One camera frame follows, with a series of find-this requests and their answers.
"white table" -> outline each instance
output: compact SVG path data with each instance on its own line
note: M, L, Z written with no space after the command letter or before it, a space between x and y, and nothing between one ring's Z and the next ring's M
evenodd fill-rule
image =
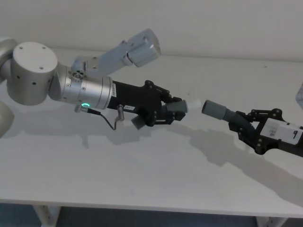
M97 54L55 52L65 64ZM303 125L295 101L302 63L162 56L112 77L137 86L150 79L173 96L232 110L281 108L285 120ZM49 98L16 104L1 86L15 113L0 140L1 202L303 218L303 158L280 150L258 156L226 122L197 110L137 131L126 114L112 131L100 117Z

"black cable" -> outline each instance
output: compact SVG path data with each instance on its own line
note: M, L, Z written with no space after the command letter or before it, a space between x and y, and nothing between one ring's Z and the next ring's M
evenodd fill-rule
M87 109L87 112L89 114L99 115L99 116L103 117L103 119L106 121L106 123L110 126L110 128L112 130L115 131L117 129L117 118L115 119L114 126L112 126L111 123L108 121L108 119L101 112L99 112L97 110L90 109L90 108Z

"green led light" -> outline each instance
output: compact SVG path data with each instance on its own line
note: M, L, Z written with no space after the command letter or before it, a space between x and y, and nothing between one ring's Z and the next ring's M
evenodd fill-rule
M83 107L90 107L90 104L89 103L82 103L81 106L83 106Z

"table leg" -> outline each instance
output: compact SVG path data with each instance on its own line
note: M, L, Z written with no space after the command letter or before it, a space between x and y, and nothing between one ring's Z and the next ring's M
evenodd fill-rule
M33 205L33 208L41 221L41 227L55 227L61 207Z
M256 217L258 227L281 227L288 218Z

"white label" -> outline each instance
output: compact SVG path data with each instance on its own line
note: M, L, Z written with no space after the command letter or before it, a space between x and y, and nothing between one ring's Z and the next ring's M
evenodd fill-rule
M298 125L268 118L260 135L296 145L302 133Z
M131 106L131 105L125 105L125 106L124 106L124 109L125 109L125 110L134 110L135 107L134 107L134 106Z
M112 92L112 97L117 98L117 93L116 93L116 84L113 83L113 92Z

